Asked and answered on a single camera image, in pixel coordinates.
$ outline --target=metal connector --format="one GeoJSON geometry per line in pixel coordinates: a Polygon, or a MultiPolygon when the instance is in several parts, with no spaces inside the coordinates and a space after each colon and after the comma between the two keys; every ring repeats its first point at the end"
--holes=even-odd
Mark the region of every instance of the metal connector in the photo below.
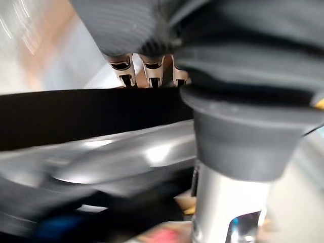
{"type": "Polygon", "coordinates": [[[174,62],[174,57],[172,56],[173,61],[173,84],[176,87],[179,87],[181,85],[188,84],[190,82],[189,74],[188,72],[184,70],[180,70],[176,67],[174,62]]]}
{"type": "Polygon", "coordinates": [[[132,55],[133,54],[125,54],[115,57],[105,56],[124,87],[133,87],[136,84],[132,55]]]}
{"type": "Polygon", "coordinates": [[[151,88],[158,88],[162,85],[163,60],[165,56],[147,57],[140,55],[146,75],[147,82],[151,88]]]}

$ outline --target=metal cylinder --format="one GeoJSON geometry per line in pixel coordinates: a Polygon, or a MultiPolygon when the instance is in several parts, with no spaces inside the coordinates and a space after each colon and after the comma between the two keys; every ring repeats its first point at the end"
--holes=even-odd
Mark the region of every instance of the metal cylinder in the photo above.
{"type": "Polygon", "coordinates": [[[201,164],[192,242],[226,242],[233,219],[265,207],[271,184],[231,179],[201,164]]]}

